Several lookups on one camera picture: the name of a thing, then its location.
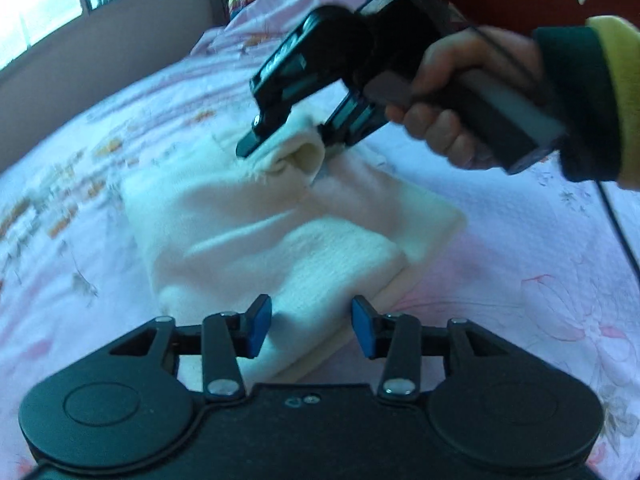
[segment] human hand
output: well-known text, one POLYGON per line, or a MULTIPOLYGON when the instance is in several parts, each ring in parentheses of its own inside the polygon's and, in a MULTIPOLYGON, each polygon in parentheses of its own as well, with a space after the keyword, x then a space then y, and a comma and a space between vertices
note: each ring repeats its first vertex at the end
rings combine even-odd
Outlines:
MULTIPOLYGON (((480 29, 519 60, 537 81, 542 81, 542 54, 531 38, 499 28, 480 29)), ((487 70, 525 94, 534 89, 533 81, 526 78, 503 53, 476 31, 467 29, 447 36, 427 49, 412 83, 412 91, 414 95, 421 95, 439 90, 456 72, 471 68, 487 70)), ((461 124, 452 110, 422 103, 413 105, 409 110, 390 105, 386 108, 386 117, 393 123, 403 124, 409 135, 424 140, 435 153, 446 156, 454 166, 487 170, 497 165, 490 150, 461 124)))

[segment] dark green sleeve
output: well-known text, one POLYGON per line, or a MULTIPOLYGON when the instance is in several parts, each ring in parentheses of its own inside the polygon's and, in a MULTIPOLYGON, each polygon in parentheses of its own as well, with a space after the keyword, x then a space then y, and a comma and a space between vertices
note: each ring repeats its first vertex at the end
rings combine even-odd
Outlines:
POLYGON ((606 58, 589 27, 534 31, 546 77, 572 134, 560 148, 568 180, 616 180, 622 165, 618 109, 606 58))

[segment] white towel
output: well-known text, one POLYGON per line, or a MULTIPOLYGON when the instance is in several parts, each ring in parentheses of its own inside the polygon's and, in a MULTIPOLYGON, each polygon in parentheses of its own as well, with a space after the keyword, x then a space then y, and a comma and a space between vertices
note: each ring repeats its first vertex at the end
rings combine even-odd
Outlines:
MULTIPOLYGON (((234 153, 245 125, 216 132, 122 186, 163 314, 199 324, 244 312, 259 294, 273 298, 260 356, 239 360, 249 386, 311 371, 351 336, 354 295, 387 311, 464 223, 358 150, 325 160, 314 127, 325 119, 298 107, 246 160, 234 153)), ((199 363, 182 361, 188 387, 202 387, 200 374, 199 363)))

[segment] sleeve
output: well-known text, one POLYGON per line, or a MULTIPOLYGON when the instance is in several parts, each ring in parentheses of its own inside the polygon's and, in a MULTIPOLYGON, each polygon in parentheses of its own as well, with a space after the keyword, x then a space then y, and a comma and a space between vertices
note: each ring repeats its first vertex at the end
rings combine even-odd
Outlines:
POLYGON ((640 189, 640 32, 613 16, 534 32, 576 135, 561 147, 569 180, 640 189))

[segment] pink bedsheet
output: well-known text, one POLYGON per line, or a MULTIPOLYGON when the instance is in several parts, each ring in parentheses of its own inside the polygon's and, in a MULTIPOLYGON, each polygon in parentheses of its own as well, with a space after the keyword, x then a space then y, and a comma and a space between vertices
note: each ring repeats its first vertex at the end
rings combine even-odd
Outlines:
MULTIPOLYGON (((314 6, 258 0, 192 56, 75 118, 0 176, 0 479, 33 465, 17 423, 36 382, 157 312, 118 183, 212 128, 255 115, 247 81, 314 6)), ((313 97, 328 110, 340 85, 313 97)), ((448 197, 469 227, 398 305, 424 322, 469 317, 589 384, 604 402, 590 464, 609 480, 640 473, 640 298, 593 187, 548 160, 516 177, 467 173, 397 127, 366 142, 387 168, 448 197)), ((640 248, 638 195, 612 190, 640 248)), ((424 386, 442 379, 425 360, 424 386)), ((308 379, 371 381, 382 364, 356 345, 308 379)))

